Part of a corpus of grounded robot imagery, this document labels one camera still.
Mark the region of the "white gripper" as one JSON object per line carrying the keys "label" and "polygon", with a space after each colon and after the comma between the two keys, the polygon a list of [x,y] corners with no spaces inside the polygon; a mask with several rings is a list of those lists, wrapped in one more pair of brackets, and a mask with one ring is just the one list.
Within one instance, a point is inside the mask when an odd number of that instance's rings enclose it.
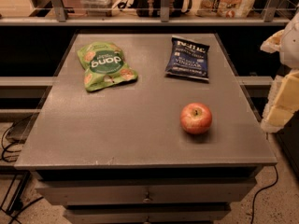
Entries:
{"label": "white gripper", "polygon": [[[260,46],[267,53],[280,52],[284,31],[279,30],[269,36]],[[293,112],[299,109],[299,71],[289,73],[282,79],[281,86],[265,117],[266,121],[276,127],[284,127],[292,118]]]}

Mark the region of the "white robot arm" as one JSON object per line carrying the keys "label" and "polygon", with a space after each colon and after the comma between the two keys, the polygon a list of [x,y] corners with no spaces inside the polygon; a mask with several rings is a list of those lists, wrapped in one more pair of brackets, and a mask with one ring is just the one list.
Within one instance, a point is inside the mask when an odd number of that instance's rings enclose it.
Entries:
{"label": "white robot arm", "polygon": [[291,71],[276,75],[263,110],[261,128],[267,133],[281,130],[299,110],[299,14],[283,30],[268,37],[260,50],[279,52],[280,62]]}

